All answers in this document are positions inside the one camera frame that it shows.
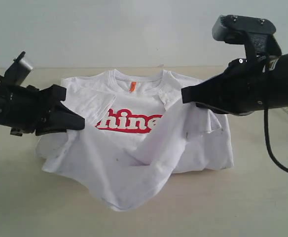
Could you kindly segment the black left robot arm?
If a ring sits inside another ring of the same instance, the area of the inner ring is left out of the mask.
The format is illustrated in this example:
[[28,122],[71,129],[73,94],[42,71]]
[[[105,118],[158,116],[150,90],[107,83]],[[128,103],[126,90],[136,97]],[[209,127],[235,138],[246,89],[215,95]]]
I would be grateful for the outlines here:
[[66,94],[55,84],[43,90],[0,84],[0,125],[10,127],[15,136],[83,130],[85,119],[62,103]]

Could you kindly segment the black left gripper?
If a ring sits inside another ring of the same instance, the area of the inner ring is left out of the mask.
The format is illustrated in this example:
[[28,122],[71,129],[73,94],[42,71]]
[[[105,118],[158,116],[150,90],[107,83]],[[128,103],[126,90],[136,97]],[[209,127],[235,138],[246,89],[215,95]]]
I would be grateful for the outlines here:
[[11,135],[35,133],[41,136],[85,128],[85,119],[60,102],[65,101],[67,94],[67,89],[62,86],[53,84],[39,90],[31,85],[11,85],[9,93]]

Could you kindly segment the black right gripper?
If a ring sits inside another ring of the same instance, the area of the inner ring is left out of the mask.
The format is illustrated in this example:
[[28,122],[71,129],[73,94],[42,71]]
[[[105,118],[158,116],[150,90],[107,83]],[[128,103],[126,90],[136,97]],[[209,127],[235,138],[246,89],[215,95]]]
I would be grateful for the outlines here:
[[[216,114],[245,116],[265,109],[266,58],[238,58],[218,76],[181,89],[182,102]],[[218,104],[217,108],[206,104]]]

